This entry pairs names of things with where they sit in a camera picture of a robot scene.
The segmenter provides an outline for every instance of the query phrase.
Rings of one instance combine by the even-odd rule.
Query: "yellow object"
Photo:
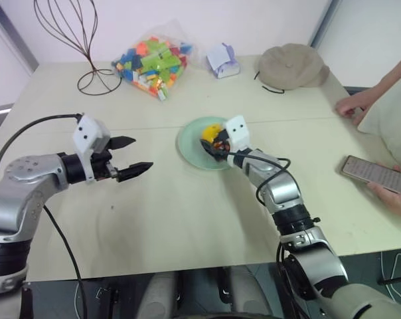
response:
[[[155,78],[157,78],[158,76],[156,75],[156,74],[152,74],[152,75],[148,75],[148,76],[146,76],[146,79],[148,79],[148,80],[153,80],[153,79],[155,79]]]
[[[158,87],[158,81],[159,81],[159,78],[154,78],[152,80],[152,87],[157,88]]]
[[[147,88],[147,87],[145,87],[145,86],[143,86],[143,85],[141,85],[141,84],[139,84],[137,82],[133,82],[133,84],[135,86],[137,86],[138,88],[142,89],[143,91],[149,92],[149,88]]]
[[[211,124],[203,130],[202,139],[212,144],[214,142],[214,139],[218,136],[218,133],[220,133],[221,131],[222,127],[220,124]]]
[[[167,82],[167,88],[172,87],[173,84],[174,84],[174,81],[169,79],[168,82]]]

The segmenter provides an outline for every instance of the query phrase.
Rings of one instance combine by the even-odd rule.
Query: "beige hat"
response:
[[[329,75],[329,67],[315,49],[295,43],[268,49],[261,56],[259,67],[260,80],[282,90],[320,86]]]

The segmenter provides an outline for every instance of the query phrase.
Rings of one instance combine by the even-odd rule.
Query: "green plate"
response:
[[[208,116],[198,118],[187,124],[179,133],[177,145],[181,155],[193,166],[201,169],[219,170],[228,169],[230,166],[226,161],[216,161],[209,155],[200,143],[203,130],[215,123],[222,124],[225,118]]]

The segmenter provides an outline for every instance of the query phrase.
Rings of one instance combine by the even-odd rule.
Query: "colorful toy bricks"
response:
[[[193,47],[156,37],[141,41],[112,62],[115,72],[136,87],[164,101],[187,66]]]

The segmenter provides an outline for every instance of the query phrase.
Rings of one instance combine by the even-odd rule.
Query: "white wall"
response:
[[[16,102],[29,76],[5,42],[0,30],[0,106]]]
[[[80,0],[91,12],[88,0]],[[72,13],[68,1],[58,0]],[[94,60],[112,60],[154,27],[178,19],[203,49],[233,45],[236,54],[260,54],[288,42],[308,44],[330,0],[96,0],[99,14]],[[39,25],[33,0],[0,0],[2,8],[40,63],[82,60]]]
[[[401,59],[401,0],[342,0],[318,51],[344,86],[373,86]]]

